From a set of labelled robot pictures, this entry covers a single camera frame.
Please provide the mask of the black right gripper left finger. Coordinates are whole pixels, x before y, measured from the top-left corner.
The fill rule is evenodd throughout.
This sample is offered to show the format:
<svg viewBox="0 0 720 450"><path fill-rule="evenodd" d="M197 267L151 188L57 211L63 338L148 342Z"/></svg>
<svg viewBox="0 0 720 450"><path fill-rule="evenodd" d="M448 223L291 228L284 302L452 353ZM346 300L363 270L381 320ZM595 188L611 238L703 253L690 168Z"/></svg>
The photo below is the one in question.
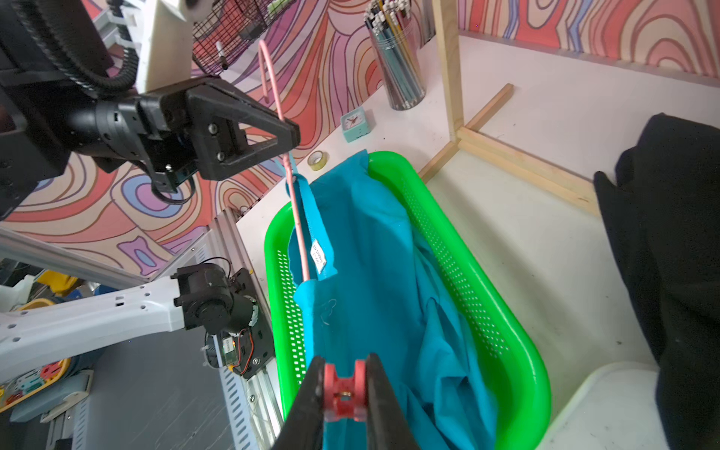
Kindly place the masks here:
<svg viewBox="0 0 720 450"><path fill-rule="evenodd" d="M326 360L322 357L311 361L273 450L323 448L325 366Z"/></svg>

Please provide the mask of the teal t-shirt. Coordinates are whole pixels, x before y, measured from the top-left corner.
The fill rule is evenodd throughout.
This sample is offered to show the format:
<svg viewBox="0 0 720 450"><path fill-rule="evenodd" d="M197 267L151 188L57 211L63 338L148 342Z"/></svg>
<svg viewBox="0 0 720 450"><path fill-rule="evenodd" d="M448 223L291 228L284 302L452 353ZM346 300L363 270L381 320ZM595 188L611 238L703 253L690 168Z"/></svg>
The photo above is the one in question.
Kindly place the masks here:
<svg viewBox="0 0 720 450"><path fill-rule="evenodd" d="M471 328L406 208L369 175L369 154L298 177L301 231L288 245L307 358L349 377L376 354L424 449L491 449L496 401Z"/></svg>

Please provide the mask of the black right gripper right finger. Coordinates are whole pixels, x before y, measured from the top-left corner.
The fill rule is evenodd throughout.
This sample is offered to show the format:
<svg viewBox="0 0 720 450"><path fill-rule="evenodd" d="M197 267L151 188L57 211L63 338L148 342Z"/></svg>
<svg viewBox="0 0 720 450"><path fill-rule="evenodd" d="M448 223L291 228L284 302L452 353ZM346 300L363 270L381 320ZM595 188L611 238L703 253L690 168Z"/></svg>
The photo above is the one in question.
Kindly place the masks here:
<svg viewBox="0 0 720 450"><path fill-rule="evenodd" d="M366 360L367 449L418 450L420 446L395 396L380 357Z"/></svg>

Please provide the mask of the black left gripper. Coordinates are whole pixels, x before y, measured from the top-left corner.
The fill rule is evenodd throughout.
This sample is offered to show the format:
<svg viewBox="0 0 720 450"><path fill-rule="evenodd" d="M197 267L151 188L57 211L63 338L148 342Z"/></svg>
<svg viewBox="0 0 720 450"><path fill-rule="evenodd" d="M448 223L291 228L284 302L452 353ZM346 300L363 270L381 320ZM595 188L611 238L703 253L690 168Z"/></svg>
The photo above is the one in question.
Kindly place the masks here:
<svg viewBox="0 0 720 450"><path fill-rule="evenodd" d="M107 173L130 162L150 176L156 191L170 194L192 178L194 152L202 178L225 180L298 147L300 128L209 77L189 90L106 99L64 89L61 142Z"/></svg>

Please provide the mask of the red plastic clothespin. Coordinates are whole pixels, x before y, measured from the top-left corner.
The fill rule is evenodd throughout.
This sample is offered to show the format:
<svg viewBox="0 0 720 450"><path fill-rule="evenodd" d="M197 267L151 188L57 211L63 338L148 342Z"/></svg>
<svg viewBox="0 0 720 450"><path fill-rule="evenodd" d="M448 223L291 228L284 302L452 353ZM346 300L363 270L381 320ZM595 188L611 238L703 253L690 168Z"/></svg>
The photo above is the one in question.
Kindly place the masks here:
<svg viewBox="0 0 720 450"><path fill-rule="evenodd" d="M364 423L368 416L367 365L363 360L354 363L354 374L341 378L336 366L326 364L322 374L322 412L328 423L352 419Z"/></svg>

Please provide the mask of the pink hanger of teal shirt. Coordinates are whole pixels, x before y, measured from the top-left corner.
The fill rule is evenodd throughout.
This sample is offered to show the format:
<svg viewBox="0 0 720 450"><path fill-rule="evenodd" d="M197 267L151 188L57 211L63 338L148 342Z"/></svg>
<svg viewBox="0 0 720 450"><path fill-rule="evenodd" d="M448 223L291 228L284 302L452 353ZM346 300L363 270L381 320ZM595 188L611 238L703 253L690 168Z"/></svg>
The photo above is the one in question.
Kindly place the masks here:
<svg viewBox="0 0 720 450"><path fill-rule="evenodd" d="M279 88L277 83L277 75L272 63L271 54L268 50L267 44L263 39L258 40L259 43L259 69L261 71L261 82L262 82L262 94L266 98L268 96L268 87L272 88L273 97L275 99L277 118L281 122L285 121L285 117L281 107L281 98L279 97ZM308 281L311 278L309 273L309 262L307 258L307 250L305 244L305 236L302 228L302 220L300 215L299 202L296 196L296 188L294 182L296 182L296 171L293 166L292 150L289 150L281 157L282 165L285 169L286 184L288 191L290 192L292 215L294 216L294 228L297 238L297 245L300 254L300 263L302 269L303 281Z"/></svg>

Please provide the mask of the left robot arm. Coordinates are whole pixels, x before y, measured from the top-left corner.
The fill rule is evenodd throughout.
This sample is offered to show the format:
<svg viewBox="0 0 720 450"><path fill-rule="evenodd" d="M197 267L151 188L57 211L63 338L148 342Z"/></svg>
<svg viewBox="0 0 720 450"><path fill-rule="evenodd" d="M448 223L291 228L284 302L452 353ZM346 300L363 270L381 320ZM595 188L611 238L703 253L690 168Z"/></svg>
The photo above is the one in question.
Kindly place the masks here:
<svg viewBox="0 0 720 450"><path fill-rule="evenodd" d="M165 204L194 176L222 181L300 143L300 128L216 75L191 76L193 28L209 1L147 1L133 39L109 3L123 45L115 75L80 1L1 5L1 214L9 216L72 154L111 173L131 163Z"/></svg>

